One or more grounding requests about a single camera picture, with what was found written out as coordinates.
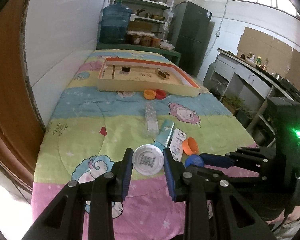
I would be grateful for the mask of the person's right hand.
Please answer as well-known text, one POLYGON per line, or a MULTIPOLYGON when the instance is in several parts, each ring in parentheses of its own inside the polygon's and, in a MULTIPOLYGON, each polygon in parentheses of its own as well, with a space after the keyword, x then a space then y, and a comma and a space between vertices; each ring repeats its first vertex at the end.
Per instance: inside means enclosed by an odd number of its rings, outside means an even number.
POLYGON ((284 224, 288 224, 293 221, 296 221, 296 220, 300 219, 300 206, 294 207, 293 212, 290 213, 286 219, 285 219, 284 213, 285 213, 285 211, 282 211, 281 214, 279 215, 279 217, 277 217, 271 221, 266 221, 266 223, 268 225, 270 225, 270 224, 275 224, 275 223, 282 223, 284 221, 284 224))

